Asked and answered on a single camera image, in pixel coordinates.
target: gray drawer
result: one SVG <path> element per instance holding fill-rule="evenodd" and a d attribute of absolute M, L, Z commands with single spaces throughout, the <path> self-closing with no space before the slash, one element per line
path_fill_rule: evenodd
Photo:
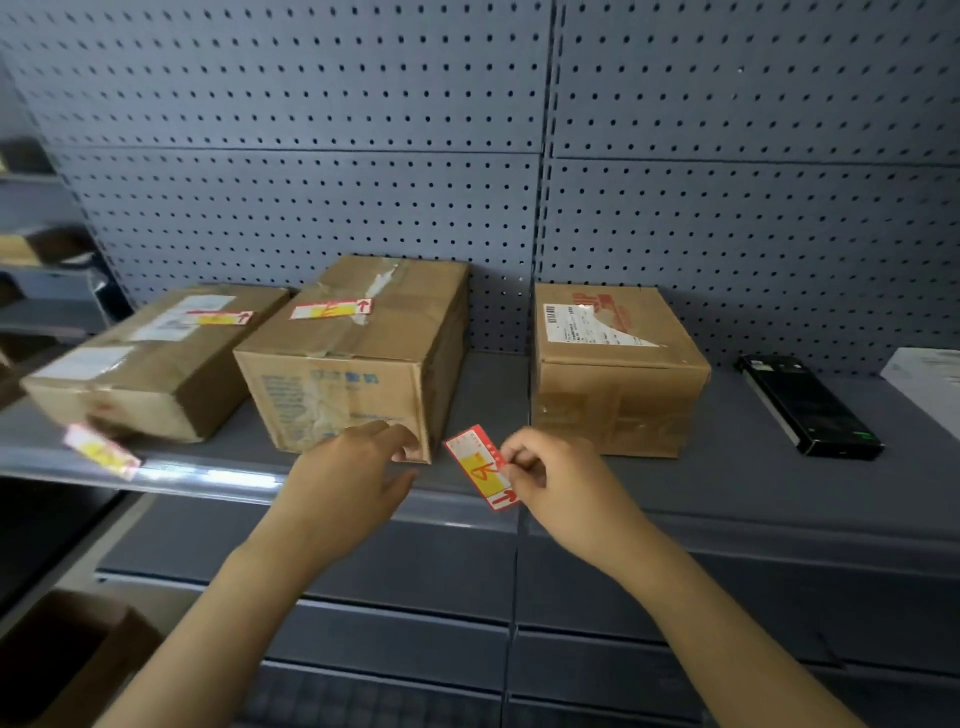
<path fill-rule="evenodd" d="M 824 638 L 843 660 L 960 676 L 960 581 L 834 569 L 811 583 Z"/>
<path fill-rule="evenodd" d="M 350 672 L 502 691 L 506 627 L 301 600 L 267 656 Z"/>
<path fill-rule="evenodd" d="M 699 720 L 703 702 L 668 647 L 520 630 L 511 696 Z"/>
<path fill-rule="evenodd" d="M 249 503 L 159 497 L 98 571 L 206 584 L 265 512 Z M 515 551 L 514 534 L 390 521 L 306 593 L 506 623 Z"/>
<path fill-rule="evenodd" d="M 882 669 L 813 673 L 870 728 L 956 728 L 960 681 Z"/>
<path fill-rule="evenodd" d="M 547 629 L 662 642 L 646 611 L 616 582 L 539 534 L 520 537 L 516 621 Z M 696 554 L 700 564 L 801 660 L 832 663 L 808 605 L 805 572 L 773 562 Z"/>
<path fill-rule="evenodd" d="M 674 718 L 656 720 L 603 711 L 586 712 L 537 700 L 510 700 L 503 708 L 504 728 L 677 728 L 678 725 Z M 689 725 L 702 728 L 705 724 Z"/>

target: perforated metal panel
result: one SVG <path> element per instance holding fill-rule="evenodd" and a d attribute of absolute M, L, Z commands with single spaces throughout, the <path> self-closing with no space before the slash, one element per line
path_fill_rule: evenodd
<path fill-rule="evenodd" d="M 198 280 L 300 286 L 337 255 L 472 264 L 474 348 L 526 342 L 532 155 L 60 149 L 136 304 Z"/>
<path fill-rule="evenodd" d="M 54 145 L 540 150 L 549 3 L 31 0 L 0 23 Z"/>
<path fill-rule="evenodd" d="M 558 157 L 960 162 L 960 3 L 562 3 Z"/>
<path fill-rule="evenodd" d="M 960 170 L 554 160 L 540 279 L 656 285 L 704 354 L 960 344 Z"/>

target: gray shelf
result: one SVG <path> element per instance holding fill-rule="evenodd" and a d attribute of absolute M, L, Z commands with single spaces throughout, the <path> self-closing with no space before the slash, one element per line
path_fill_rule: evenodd
<path fill-rule="evenodd" d="M 447 434 L 481 424 L 501 442 L 527 422 L 528 360 L 512 354 L 471 352 L 450 410 Z M 250 400 L 205 443 L 182 445 L 151 438 L 128 447 L 144 459 L 130 485 L 60 443 L 62 430 L 29 400 L 0 413 L 0 473 L 83 485 L 129 487 L 154 493 L 269 503 L 295 456 L 276 450 Z M 419 466 L 412 497 L 397 517 L 516 531 L 517 511 L 494 513 L 445 449 L 432 466 Z"/>
<path fill-rule="evenodd" d="M 472 352 L 448 423 L 477 423 L 501 442 L 527 421 L 526 357 Z M 698 403 L 679 460 L 612 457 L 637 502 L 698 552 L 804 563 L 960 574 L 960 443 L 882 379 L 825 377 L 887 451 L 872 463 L 798 454 L 739 375 L 717 373 Z M 29 400 L 0 413 L 0 473 L 116 487 L 120 481 L 60 444 Z M 134 440 L 145 459 L 135 490 L 269 503 L 294 461 L 271 444 L 251 402 L 209 441 Z M 403 521 L 516 528 L 495 514 L 438 449 L 420 467 Z M 530 520 L 533 533 L 542 533 Z"/>
<path fill-rule="evenodd" d="M 741 375 L 715 372 L 679 460 L 608 462 L 690 550 L 960 575 L 960 442 L 883 379 L 823 381 L 886 444 L 876 461 L 800 455 Z"/>
<path fill-rule="evenodd" d="M 106 328 L 93 301 L 20 299 L 0 308 L 0 331 L 85 339 Z"/>

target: forearm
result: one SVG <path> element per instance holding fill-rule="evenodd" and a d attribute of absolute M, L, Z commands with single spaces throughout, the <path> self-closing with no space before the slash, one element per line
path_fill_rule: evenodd
<path fill-rule="evenodd" d="M 863 728 L 677 544 L 647 525 L 618 580 L 723 728 Z"/>
<path fill-rule="evenodd" d="M 97 728 L 228 726 L 301 581 L 240 546 Z"/>

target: cardboard box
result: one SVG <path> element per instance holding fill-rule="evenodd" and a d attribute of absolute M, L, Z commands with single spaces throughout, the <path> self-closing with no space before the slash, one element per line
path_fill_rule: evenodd
<path fill-rule="evenodd" d="M 161 642 L 120 602 L 49 593 L 0 640 L 0 725 L 88 728 Z"/>
<path fill-rule="evenodd" d="M 371 420 L 430 452 L 464 356 L 466 263 L 344 256 L 237 347 L 274 444 L 303 452 Z M 369 315 L 291 319 L 300 305 L 372 298 Z"/>
<path fill-rule="evenodd" d="M 91 248 L 82 228 L 36 225 L 0 235 L 0 262 L 47 265 L 87 253 Z"/>
<path fill-rule="evenodd" d="M 533 425 L 678 457 L 710 366 L 656 288 L 536 287 Z"/>
<path fill-rule="evenodd" d="M 23 387 L 61 425 L 199 442 L 247 397 L 233 347 L 289 299 L 283 288 L 226 283 L 171 291 L 27 376 Z M 184 316 L 194 309 L 254 316 L 243 326 L 199 326 Z"/>
<path fill-rule="evenodd" d="M 880 376 L 960 440 L 960 352 L 897 349 Z"/>

